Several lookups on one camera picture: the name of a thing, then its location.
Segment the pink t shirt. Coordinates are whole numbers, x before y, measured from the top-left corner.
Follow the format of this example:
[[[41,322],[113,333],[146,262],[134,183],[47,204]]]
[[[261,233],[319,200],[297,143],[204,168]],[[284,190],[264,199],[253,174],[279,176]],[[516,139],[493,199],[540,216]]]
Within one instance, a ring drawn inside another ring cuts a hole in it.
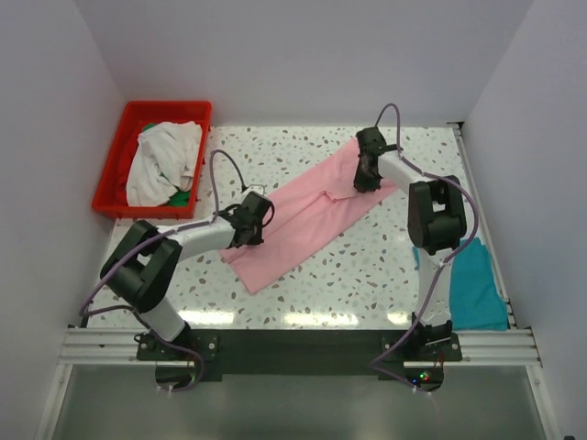
[[[345,232],[397,190],[384,180],[375,192],[353,185],[359,162],[355,138],[312,169],[270,194],[275,215],[263,228],[263,243],[222,250],[224,262],[249,294],[270,286]]]

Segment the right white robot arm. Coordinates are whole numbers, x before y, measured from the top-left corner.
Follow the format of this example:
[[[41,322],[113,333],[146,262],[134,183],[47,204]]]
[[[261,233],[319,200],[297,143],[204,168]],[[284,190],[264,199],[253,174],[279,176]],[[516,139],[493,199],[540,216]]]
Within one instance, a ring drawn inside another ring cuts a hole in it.
[[[405,347],[415,358],[428,360],[452,337],[452,260],[472,241],[461,241],[468,230],[464,202],[472,198],[457,177],[438,176],[418,168],[404,156],[399,144],[386,142],[378,127],[362,129],[356,139],[359,159],[354,188],[360,193],[375,193],[388,180],[404,192],[408,235],[419,250],[419,291],[412,323],[372,363],[382,362]]]

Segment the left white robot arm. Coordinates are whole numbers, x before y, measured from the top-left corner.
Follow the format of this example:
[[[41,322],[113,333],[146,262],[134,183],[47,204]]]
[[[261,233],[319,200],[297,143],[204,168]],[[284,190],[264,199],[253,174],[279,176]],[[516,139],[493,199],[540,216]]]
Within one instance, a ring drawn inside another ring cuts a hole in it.
[[[198,222],[156,227],[137,221],[106,260],[100,281],[148,330],[148,349],[158,348],[169,359],[196,360],[192,328],[167,299],[178,263],[213,250],[262,244],[275,212],[267,197],[248,192],[240,203]]]

